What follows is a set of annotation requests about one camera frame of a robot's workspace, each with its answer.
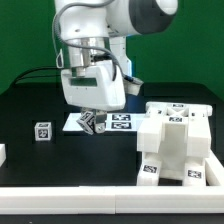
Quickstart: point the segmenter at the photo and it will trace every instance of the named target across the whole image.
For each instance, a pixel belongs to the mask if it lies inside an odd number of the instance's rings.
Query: cable
[[[44,75],[42,75],[42,76],[31,76],[31,77],[24,77],[24,76],[26,76],[26,75],[28,75],[28,74],[30,74],[30,73],[33,73],[33,72],[36,72],[36,71],[47,71],[47,70],[56,70],[56,71],[58,71],[59,69],[57,68],[57,67],[55,67],[55,66],[43,66],[43,67],[37,67],[37,68],[32,68],[32,69],[29,69],[29,70],[26,70],[26,71],[24,71],[24,72],[22,72],[21,74],[19,74],[15,79],[14,79],[14,81],[11,83],[11,87],[12,86],[15,86],[16,85],[16,83],[18,82],[18,81],[20,81],[20,80],[22,80],[22,79],[28,79],[28,78],[40,78],[40,77],[46,77],[46,78],[48,78],[48,77],[57,77],[57,76],[59,76],[59,75],[52,75],[52,76],[49,76],[49,75],[46,75],[46,76],[44,76]]]

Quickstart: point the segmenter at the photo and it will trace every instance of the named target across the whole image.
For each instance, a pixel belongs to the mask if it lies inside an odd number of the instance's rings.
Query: green background
[[[53,0],[0,0],[0,5],[1,93],[24,70],[55,65],[55,54]],[[179,0],[166,32],[129,37],[127,48],[144,81],[202,83],[224,99],[223,0]]]

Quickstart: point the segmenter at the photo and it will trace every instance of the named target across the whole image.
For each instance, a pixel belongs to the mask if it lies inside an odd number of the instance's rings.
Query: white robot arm
[[[106,112],[125,105],[124,82],[137,89],[142,84],[130,76],[125,37],[165,30],[177,5],[177,0],[55,0],[54,31],[69,52],[69,68],[62,50],[57,58],[64,95],[82,108],[78,123],[84,131],[104,132]]]

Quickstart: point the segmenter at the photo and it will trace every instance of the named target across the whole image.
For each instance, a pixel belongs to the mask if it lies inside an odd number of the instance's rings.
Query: black table
[[[224,160],[224,102],[205,86],[146,83],[139,96],[127,96],[121,112],[144,113],[148,101],[212,105],[213,116],[209,118],[212,149]],[[141,154],[136,152],[136,133],[106,132],[93,136],[65,133],[62,128],[71,112],[79,109],[66,104],[60,84],[19,84],[0,96],[0,143],[7,144],[7,160],[0,168],[0,187],[136,185],[141,164]],[[50,142],[35,142],[34,126],[42,121],[53,124]],[[163,223],[167,218],[172,223],[224,221],[222,215],[132,214],[0,216],[0,223]]]

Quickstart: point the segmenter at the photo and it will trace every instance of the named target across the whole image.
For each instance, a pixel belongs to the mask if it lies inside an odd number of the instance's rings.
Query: white cube
[[[38,122],[35,125],[36,141],[50,141],[52,137],[51,122]]]

